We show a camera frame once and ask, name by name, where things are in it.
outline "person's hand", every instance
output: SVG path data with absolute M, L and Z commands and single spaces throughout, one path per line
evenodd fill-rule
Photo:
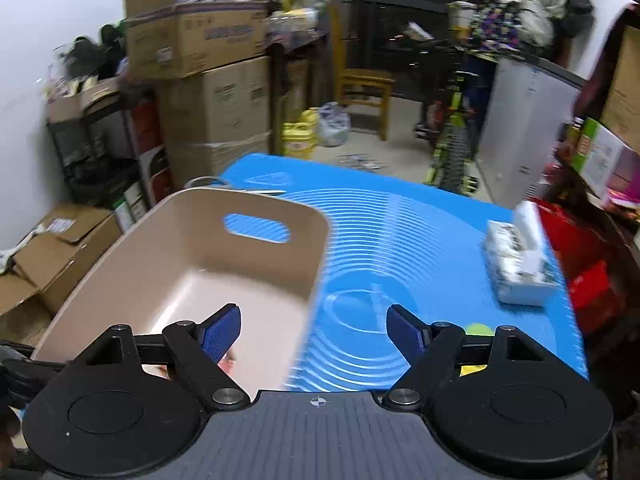
M 15 457 L 15 447 L 11 437 L 19 432 L 20 419 L 14 410 L 8 406 L 0 408 L 0 470 L 7 469 Z

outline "beige plastic bin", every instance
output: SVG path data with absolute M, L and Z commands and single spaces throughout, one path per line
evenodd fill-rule
M 229 214 L 279 221 L 289 240 L 232 234 Z M 306 335 L 328 221 L 309 206 L 240 191 L 171 195 L 100 259 L 68 298 L 33 355 L 73 359 L 107 327 L 160 333 L 202 322 L 226 303 L 241 310 L 232 377 L 253 397 L 281 389 Z

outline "plastic bag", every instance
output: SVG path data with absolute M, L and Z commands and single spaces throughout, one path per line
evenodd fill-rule
M 344 144 L 351 129 L 351 119 L 344 108 L 336 102 L 327 103 L 318 114 L 318 144 L 329 147 Z

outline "metal screw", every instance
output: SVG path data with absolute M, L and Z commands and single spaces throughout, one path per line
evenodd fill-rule
M 233 406 L 244 399 L 244 393 L 237 388 L 220 388 L 211 396 L 218 404 Z
M 396 388 L 389 392 L 389 400 L 399 406 L 411 406 L 420 400 L 420 394 L 410 388 Z

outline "chair backrest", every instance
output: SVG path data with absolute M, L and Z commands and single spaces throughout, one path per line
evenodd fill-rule
M 331 19 L 331 48 L 334 54 L 334 79 L 337 82 L 340 79 L 340 74 L 347 67 L 347 59 L 342 42 L 340 11 L 335 2 L 329 4 L 329 17 Z

